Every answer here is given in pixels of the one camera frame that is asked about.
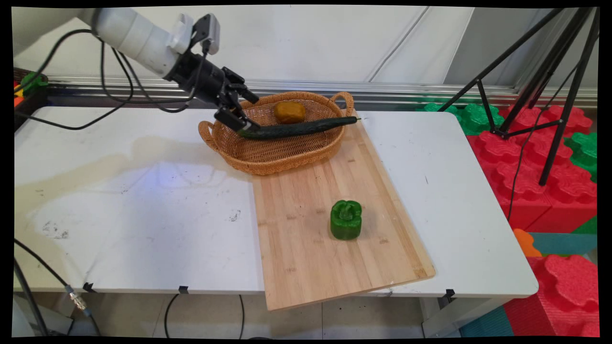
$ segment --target pepper stem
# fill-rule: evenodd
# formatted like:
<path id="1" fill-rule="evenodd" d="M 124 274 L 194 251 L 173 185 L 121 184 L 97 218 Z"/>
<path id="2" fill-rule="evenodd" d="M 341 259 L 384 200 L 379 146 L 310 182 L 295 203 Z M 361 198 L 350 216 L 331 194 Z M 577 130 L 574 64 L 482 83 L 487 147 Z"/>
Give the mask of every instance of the pepper stem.
<path id="1" fill-rule="evenodd" d="M 340 213 L 338 214 L 338 217 L 341 218 L 344 221 L 350 221 L 353 219 L 353 212 L 351 211 L 352 208 L 352 204 L 347 203 L 342 210 L 340 211 Z"/>

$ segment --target red foam block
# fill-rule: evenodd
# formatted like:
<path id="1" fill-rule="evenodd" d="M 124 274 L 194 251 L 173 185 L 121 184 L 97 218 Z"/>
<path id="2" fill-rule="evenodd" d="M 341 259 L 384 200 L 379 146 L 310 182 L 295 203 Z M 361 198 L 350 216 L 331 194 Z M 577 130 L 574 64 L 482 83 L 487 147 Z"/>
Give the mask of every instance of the red foam block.
<path id="1" fill-rule="evenodd" d="M 554 166 L 545 191 L 551 204 L 525 231 L 571 233 L 597 215 L 597 184 L 591 174 L 575 165 Z"/>
<path id="2" fill-rule="evenodd" d="M 504 305 L 512 332 L 599 337 L 597 266 L 578 255 L 527 257 L 527 261 L 540 288 Z"/>
<path id="3" fill-rule="evenodd" d="M 547 119 L 547 122 L 556 121 L 561 118 L 561 113 L 563 112 L 563 108 L 559 105 L 553 105 L 548 110 L 542 113 L 542 117 Z M 570 117 L 567 120 L 567 125 L 565 126 L 565 132 L 563 133 L 564 137 L 572 136 L 574 133 L 583 133 L 589 134 L 591 125 L 593 121 L 584 116 L 584 111 L 572 107 L 570 111 Z"/>
<path id="4" fill-rule="evenodd" d="M 508 117 L 508 114 L 510 113 L 510 111 L 512 111 L 513 107 L 514 106 L 505 107 L 503 109 L 500 109 L 499 115 L 502 116 L 503 118 Z M 512 121 L 512 124 L 510 125 L 510 128 L 509 128 L 509 132 L 511 133 L 517 130 L 522 130 L 522 129 L 533 127 L 534 124 L 536 123 L 537 115 L 540 113 L 541 110 L 542 109 L 536 108 L 536 107 L 531 108 L 531 109 L 527 107 L 523 107 L 521 111 L 518 112 L 518 115 L 515 117 L 514 121 Z M 542 115 L 540 116 L 540 120 L 538 121 L 538 124 L 544 124 L 547 122 L 550 122 L 550 121 L 545 119 L 544 114 L 542 113 Z M 550 128 L 545 128 L 541 130 L 552 130 L 554 132 L 554 129 L 550 129 Z"/>
<path id="5" fill-rule="evenodd" d="M 506 217 L 510 210 L 510 197 L 514 174 L 517 171 L 520 146 L 514 141 L 483 132 L 478 136 L 468 136 L 468 141 L 480 163 L 491 189 Z M 517 177 L 510 226 L 527 228 L 551 207 L 544 195 L 545 187 L 538 185 L 539 171 L 533 163 L 523 159 Z"/>
<path id="6" fill-rule="evenodd" d="M 522 146 L 528 136 L 528 133 L 513 136 L 509 141 L 513 141 L 517 145 Z M 525 145 L 523 158 L 543 168 L 546 163 L 546 158 L 548 157 L 548 152 L 550 152 L 550 147 L 553 144 L 553 138 L 554 130 L 536 130 Z M 572 154 L 572 149 L 561 143 L 554 157 L 554 164 L 570 165 L 572 163 L 570 161 Z"/>

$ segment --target tile floor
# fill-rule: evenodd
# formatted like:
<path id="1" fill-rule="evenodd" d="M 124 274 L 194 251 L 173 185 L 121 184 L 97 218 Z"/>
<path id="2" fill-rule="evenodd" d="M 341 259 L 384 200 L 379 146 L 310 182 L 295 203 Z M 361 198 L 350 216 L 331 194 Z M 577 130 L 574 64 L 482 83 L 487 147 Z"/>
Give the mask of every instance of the tile floor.
<path id="1" fill-rule="evenodd" d="M 165 337 L 164 313 L 171 294 L 84 294 L 103 335 Z M 286 311 L 268 312 L 263 295 L 243 295 L 243 339 L 423 338 L 416 297 L 347 297 Z M 70 335 L 93 335 L 80 312 Z M 168 312 L 168 333 L 177 338 L 238 338 L 238 295 L 182 294 Z"/>

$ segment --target cucumber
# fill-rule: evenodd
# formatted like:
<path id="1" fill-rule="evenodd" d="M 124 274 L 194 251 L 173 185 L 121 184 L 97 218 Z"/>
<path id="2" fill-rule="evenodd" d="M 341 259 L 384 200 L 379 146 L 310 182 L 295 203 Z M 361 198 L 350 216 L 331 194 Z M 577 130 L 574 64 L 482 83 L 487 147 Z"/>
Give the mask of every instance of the cucumber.
<path id="1" fill-rule="evenodd" d="M 320 133 L 329 129 L 354 123 L 357 123 L 357 118 L 355 116 L 324 118 L 312 122 L 268 125 L 261 127 L 259 130 L 254 132 L 248 130 L 238 130 L 238 135 L 253 140 L 271 140 L 273 138 L 285 138 Z"/>

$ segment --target tripod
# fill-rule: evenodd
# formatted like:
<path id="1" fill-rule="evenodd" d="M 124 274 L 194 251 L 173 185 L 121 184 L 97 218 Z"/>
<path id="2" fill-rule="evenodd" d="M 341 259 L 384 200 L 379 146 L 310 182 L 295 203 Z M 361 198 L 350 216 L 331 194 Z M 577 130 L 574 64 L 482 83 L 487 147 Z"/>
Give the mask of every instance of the tripod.
<path id="1" fill-rule="evenodd" d="M 495 61 L 493 61 L 490 65 L 488 65 L 482 72 L 480 72 L 472 81 L 470 81 L 464 88 L 462 88 L 454 97 L 452 97 L 446 104 L 444 104 L 438 111 L 444 111 L 449 106 L 451 106 L 454 102 L 456 102 L 463 94 L 468 92 L 474 85 L 477 85 L 478 90 L 480 92 L 480 97 L 482 98 L 482 105 L 485 107 L 485 111 L 487 113 L 487 118 L 490 125 L 490 131 L 493 134 L 501 136 L 501 138 L 507 140 L 509 137 L 520 135 L 523 133 L 532 132 L 538 129 L 544 129 L 547 127 L 557 126 L 557 130 L 553 137 L 553 142 L 551 144 L 550 150 L 548 151 L 548 157 L 544 164 L 544 169 L 542 170 L 542 174 L 540 176 L 539 184 L 544 186 L 546 185 L 546 181 L 548 180 L 548 175 L 550 174 L 550 170 L 553 167 L 554 157 L 557 154 L 557 150 L 561 143 L 561 138 L 563 137 L 563 132 L 565 131 L 565 126 L 567 125 L 567 120 L 570 116 L 570 111 L 572 110 L 574 100 L 576 99 L 576 95 L 578 94 L 578 88 L 580 87 L 580 83 L 582 82 L 582 78 L 584 77 L 584 71 L 586 70 L 586 65 L 589 62 L 589 57 L 593 51 L 593 46 L 595 45 L 595 41 L 599 37 L 599 20 L 600 20 L 600 9 L 599 7 L 595 10 L 595 17 L 593 18 L 593 23 L 591 24 L 591 29 L 589 31 L 589 35 L 587 36 L 586 43 L 584 44 L 584 48 L 582 54 L 580 56 L 580 60 L 576 67 L 574 67 L 575 75 L 572 80 L 572 85 L 567 93 L 567 97 L 565 99 L 565 105 L 563 107 L 563 112 L 561 113 L 561 118 L 557 121 L 552 121 L 540 125 L 535 125 L 534 127 L 517 130 L 516 132 L 508 132 L 512 121 L 516 118 L 519 112 L 523 109 L 527 101 L 529 101 L 528 108 L 533 108 L 538 100 L 538 98 L 542 95 L 542 92 L 546 88 L 546 85 L 550 81 L 550 78 L 554 74 L 554 71 L 557 69 L 563 57 L 567 53 L 567 50 L 572 45 L 574 39 L 578 35 L 580 29 L 586 22 L 589 14 L 593 10 L 593 7 L 580 7 L 570 22 L 567 24 L 558 40 L 553 45 L 552 49 L 537 69 L 529 83 L 523 89 L 523 92 L 519 95 L 516 103 L 514 104 L 512 110 L 506 117 L 505 121 L 499 128 L 496 128 L 493 122 L 493 115 L 491 114 L 491 110 L 489 109 L 489 104 L 487 101 L 487 96 L 485 94 L 485 89 L 482 86 L 482 78 L 489 74 L 495 67 L 497 67 L 503 60 L 505 60 L 510 54 L 512 54 L 516 49 L 518 49 L 523 43 L 525 43 L 531 36 L 533 36 L 536 32 L 542 29 L 550 20 L 552 20 L 557 14 L 559 14 L 564 9 L 553 9 L 548 15 L 542 18 L 533 28 L 527 31 L 521 38 L 519 38 L 510 48 L 506 49 L 502 55 L 500 55 Z"/>

